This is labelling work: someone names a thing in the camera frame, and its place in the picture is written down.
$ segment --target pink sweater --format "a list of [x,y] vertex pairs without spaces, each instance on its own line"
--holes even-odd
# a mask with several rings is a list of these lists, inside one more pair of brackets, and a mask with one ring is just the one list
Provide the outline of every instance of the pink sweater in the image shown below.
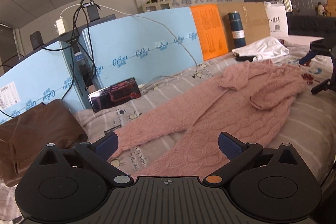
[[226,131],[242,142],[266,146],[285,123],[290,105],[305,88],[298,67],[240,63],[116,131],[121,152],[173,132],[176,145],[133,177],[192,176],[201,179],[229,160],[218,148]]

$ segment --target striped bedding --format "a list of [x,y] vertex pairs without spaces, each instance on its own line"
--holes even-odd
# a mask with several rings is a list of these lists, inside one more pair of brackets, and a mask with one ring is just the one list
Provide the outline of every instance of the striped bedding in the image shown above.
[[[309,50],[309,46],[298,46],[285,42],[290,49],[286,57],[274,59],[276,64],[291,63],[298,65],[298,60]],[[190,68],[176,77],[160,80],[142,90],[142,97],[121,106],[93,114],[91,110],[76,113],[76,118],[95,142],[104,132],[118,128],[136,119],[153,108],[164,104],[169,99],[186,92],[214,75],[221,74],[225,68],[237,63],[232,54],[227,54],[198,66],[198,73]],[[302,77],[307,81],[306,91],[299,95],[291,107],[291,114],[276,138],[268,148],[277,148],[283,142],[294,145],[316,179],[320,182],[328,174],[336,153],[336,93],[323,91],[311,95],[310,90],[319,82],[330,78],[331,59],[318,56],[308,66],[300,66]],[[148,166],[163,155],[182,138],[184,132],[173,133],[152,140],[144,145],[122,153],[110,163],[126,173],[134,173]],[[14,201],[15,187],[6,187],[0,181],[0,222],[20,216]]]

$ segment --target orange sign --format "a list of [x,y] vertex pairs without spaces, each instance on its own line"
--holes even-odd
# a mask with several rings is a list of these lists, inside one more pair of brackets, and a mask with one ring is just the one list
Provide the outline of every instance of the orange sign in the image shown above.
[[191,6],[203,59],[209,60],[229,52],[224,28],[216,4]]

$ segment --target smartphone screen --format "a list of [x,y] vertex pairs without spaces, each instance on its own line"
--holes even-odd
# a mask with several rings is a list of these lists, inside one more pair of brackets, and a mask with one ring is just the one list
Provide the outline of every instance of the smartphone screen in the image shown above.
[[141,93],[137,82],[134,78],[129,78],[89,94],[89,101],[94,113],[96,113],[139,97],[141,97]]

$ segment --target person in white shirt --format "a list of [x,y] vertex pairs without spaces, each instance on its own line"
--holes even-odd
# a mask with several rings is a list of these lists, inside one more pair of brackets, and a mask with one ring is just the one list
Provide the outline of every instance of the person in white shirt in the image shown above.
[[326,15],[326,11],[324,10],[324,7],[323,7],[321,2],[319,2],[317,4],[317,13],[318,13],[319,16],[325,16]]

